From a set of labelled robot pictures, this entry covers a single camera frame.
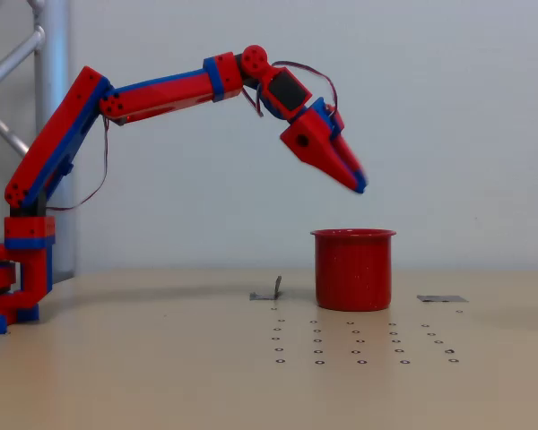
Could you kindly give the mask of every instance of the metal bracket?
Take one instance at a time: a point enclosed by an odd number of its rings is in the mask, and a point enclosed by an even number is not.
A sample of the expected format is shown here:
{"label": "metal bracket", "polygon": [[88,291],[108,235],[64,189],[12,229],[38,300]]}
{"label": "metal bracket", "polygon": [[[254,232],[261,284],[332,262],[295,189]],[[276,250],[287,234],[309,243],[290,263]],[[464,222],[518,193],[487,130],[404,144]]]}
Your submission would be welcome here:
{"label": "metal bracket", "polygon": [[421,301],[421,302],[441,302],[441,303],[446,303],[446,302],[468,302],[468,300],[466,300],[465,298],[462,298],[460,296],[417,296],[417,298]]}
{"label": "metal bracket", "polygon": [[[10,54],[0,61],[0,82],[14,70],[31,53],[39,50],[44,44],[46,34],[39,25],[34,32],[16,47]],[[14,132],[0,120],[0,135],[18,152],[22,157],[28,152],[28,145],[22,141]]]}
{"label": "metal bracket", "polygon": [[279,291],[279,287],[281,286],[281,275],[277,277],[277,280],[275,281],[275,291],[271,296],[262,296],[257,293],[250,293],[249,294],[249,300],[277,300],[283,293]]}

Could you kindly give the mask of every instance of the screw hole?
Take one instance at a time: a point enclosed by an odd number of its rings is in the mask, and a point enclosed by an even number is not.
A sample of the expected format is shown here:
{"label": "screw hole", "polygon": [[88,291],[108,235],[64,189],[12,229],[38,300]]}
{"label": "screw hole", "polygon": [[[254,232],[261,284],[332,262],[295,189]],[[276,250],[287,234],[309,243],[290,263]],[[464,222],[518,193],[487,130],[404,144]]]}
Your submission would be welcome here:
{"label": "screw hole", "polygon": [[305,148],[308,146],[308,137],[305,134],[299,134],[297,138],[295,139],[295,141],[302,148]]}

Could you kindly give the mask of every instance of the red wire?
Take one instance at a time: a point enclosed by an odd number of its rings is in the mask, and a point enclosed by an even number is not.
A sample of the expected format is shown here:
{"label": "red wire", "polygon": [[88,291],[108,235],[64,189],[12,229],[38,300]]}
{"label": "red wire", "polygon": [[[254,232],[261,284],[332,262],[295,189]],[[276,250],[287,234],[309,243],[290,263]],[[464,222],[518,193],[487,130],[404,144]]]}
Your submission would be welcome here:
{"label": "red wire", "polygon": [[104,182],[106,182],[106,176],[108,175],[108,129],[109,129],[109,120],[107,118],[104,118],[104,177],[101,179],[101,183],[98,186],[98,188],[96,188],[93,193],[88,195],[85,199],[83,199],[81,202],[79,202],[75,206],[71,206],[69,208],[47,206],[46,209],[50,209],[51,211],[70,211],[72,209],[75,209],[78,206],[82,206],[84,203],[89,201],[90,198],[93,197],[94,194],[100,190],[101,186],[104,185]]}
{"label": "red wire", "polygon": [[[322,78],[325,78],[329,85],[331,85],[331,90],[333,91],[333,102],[334,102],[334,109],[330,116],[334,116],[334,114],[337,113],[337,104],[338,104],[338,97],[337,97],[337,90],[334,87],[333,81],[331,81],[331,78],[329,78],[326,74],[319,72],[317,69],[314,69],[310,65],[301,64],[301,63],[295,63],[294,61],[275,61],[271,65],[288,65],[289,67],[297,67],[301,70],[305,70],[307,72],[311,72],[313,74],[316,74],[317,76],[320,76]],[[263,116],[263,112],[261,112],[261,85],[257,86],[257,94],[256,94],[256,100],[253,101],[251,99],[251,96],[243,89],[243,95],[245,98],[251,103],[251,106],[253,106],[253,109],[257,112],[259,116]]]}
{"label": "red wire", "polygon": [[245,88],[243,88],[241,90],[241,92],[243,93],[243,95],[245,96],[245,98],[247,99],[247,101],[249,103],[251,103],[251,106],[253,107],[253,109],[257,112],[257,114],[261,117],[263,117],[263,112],[261,112],[261,106],[258,106],[256,105],[255,101],[253,101],[253,99],[251,99],[251,96],[249,95],[249,93],[247,91],[245,91]]}

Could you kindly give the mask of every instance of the metal plate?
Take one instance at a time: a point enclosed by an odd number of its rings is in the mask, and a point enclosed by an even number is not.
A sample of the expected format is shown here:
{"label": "metal plate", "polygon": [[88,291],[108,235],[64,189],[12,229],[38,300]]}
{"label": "metal plate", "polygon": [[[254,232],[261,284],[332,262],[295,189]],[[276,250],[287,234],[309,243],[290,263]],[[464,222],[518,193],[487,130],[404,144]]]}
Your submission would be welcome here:
{"label": "metal plate", "polygon": [[417,296],[421,302],[457,302],[466,303],[468,300],[460,296]]}

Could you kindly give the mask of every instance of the cup rim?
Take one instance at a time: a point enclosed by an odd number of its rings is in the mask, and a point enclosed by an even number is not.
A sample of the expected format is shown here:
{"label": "cup rim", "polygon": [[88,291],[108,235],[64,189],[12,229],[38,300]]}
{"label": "cup rim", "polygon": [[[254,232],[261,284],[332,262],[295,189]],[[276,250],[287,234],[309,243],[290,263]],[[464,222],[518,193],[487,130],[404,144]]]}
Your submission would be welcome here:
{"label": "cup rim", "polygon": [[363,237],[390,237],[396,235],[396,232],[381,228],[328,228],[324,230],[313,230],[311,231],[311,235],[315,237],[359,239]]}

